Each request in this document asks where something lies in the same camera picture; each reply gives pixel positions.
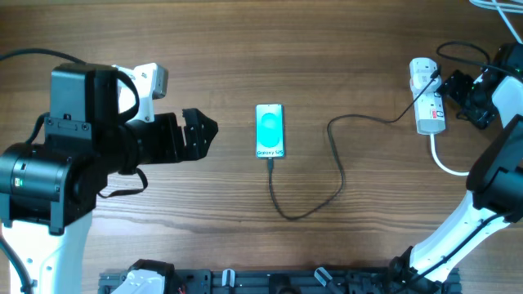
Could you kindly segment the blue screen smartphone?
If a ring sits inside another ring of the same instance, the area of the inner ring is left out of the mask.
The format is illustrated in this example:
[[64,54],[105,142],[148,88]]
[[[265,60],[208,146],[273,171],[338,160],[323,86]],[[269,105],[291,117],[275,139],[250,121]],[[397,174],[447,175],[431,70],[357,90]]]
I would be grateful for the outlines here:
[[280,104],[262,104],[255,107],[256,156],[282,158],[284,146],[284,107]]

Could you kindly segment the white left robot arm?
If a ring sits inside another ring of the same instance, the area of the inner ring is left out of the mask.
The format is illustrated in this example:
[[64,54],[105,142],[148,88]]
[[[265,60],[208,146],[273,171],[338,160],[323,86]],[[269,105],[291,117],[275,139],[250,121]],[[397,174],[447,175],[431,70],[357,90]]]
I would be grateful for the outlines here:
[[11,287],[22,293],[78,293],[96,200],[110,174],[140,175],[145,164],[204,158],[218,132],[198,109],[141,121],[119,108],[118,88],[132,79],[108,65],[65,63],[51,74],[51,106],[27,140],[1,157],[1,248]]

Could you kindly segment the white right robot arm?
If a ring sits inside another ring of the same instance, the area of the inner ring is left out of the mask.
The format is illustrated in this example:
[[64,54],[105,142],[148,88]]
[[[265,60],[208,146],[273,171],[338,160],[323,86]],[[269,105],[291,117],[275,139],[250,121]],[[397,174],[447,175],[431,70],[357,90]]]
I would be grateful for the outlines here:
[[522,218],[522,45],[503,44],[484,66],[481,86],[503,129],[468,173],[451,215],[390,264],[385,293],[442,293],[454,267],[489,236]]

